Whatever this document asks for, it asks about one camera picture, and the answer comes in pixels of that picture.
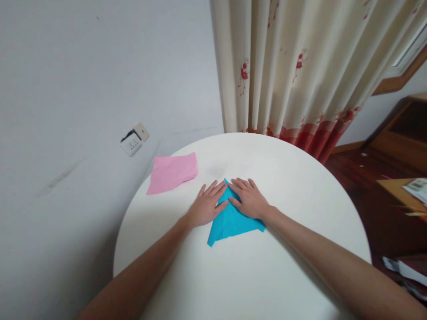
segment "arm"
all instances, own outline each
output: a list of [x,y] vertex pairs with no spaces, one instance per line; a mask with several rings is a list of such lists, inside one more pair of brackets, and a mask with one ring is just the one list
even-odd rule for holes
[[137,319],[191,230],[211,222],[227,206],[225,201],[215,207],[227,189],[224,181],[216,184],[206,191],[203,185],[188,212],[102,289],[78,320]]
[[423,305],[379,270],[270,206],[251,179],[232,182],[229,186],[242,203],[233,198],[230,202],[279,232],[356,315],[363,319],[427,319]]

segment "person's left hand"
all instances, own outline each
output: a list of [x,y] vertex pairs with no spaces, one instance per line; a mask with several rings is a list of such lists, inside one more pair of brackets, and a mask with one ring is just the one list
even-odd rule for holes
[[219,185],[217,185],[217,183],[218,182],[215,180],[206,191],[206,184],[204,184],[196,200],[193,202],[188,212],[183,216],[190,227],[194,228],[211,222],[228,205],[228,201],[224,201],[219,206],[216,206],[218,200],[227,189],[225,181],[222,181]]

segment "blue paper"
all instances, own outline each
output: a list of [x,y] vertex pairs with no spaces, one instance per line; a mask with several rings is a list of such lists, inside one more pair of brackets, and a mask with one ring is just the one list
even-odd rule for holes
[[[236,198],[240,201],[240,197],[227,187],[222,197],[219,199],[218,204],[227,201],[228,198]],[[259,230],[264,232],[266,226],[259,219],[252,219],[242,214],[239,209],[228,203],[227,207],[220,212],[212,223],[210,229],[208,245],[213,246],[215,241],[225,239],[231,236],[237,236],[241,233],[249,232],[252,230]]]

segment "wooden floor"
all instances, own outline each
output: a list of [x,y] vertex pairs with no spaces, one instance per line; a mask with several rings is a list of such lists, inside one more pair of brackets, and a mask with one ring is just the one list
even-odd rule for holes
[[427,248],[427,224],[396,212],[400,209],[390,204],[394,198],[376,183],[388,178],[424,177],[425,173],[369,147],[332,154],[325,166],[347,191],[360,215],[375,267],[383,269],[383,255],[391,257]]
[[376,180],[419,178],[424,173],[367,147],[332,154],[325,164],[347,193],[367,192]]

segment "white wall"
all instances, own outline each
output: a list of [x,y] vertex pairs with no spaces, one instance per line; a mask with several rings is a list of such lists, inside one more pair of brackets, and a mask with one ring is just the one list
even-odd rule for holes
[[369,98],[337,145],[366,140],[384,121],[397,102],[411,94],[427,92],[427,63],[418,69],[400,91]]
[[10,0],[0,30],[0,318],[72,319],[152,158],[223,133],[209,2]]

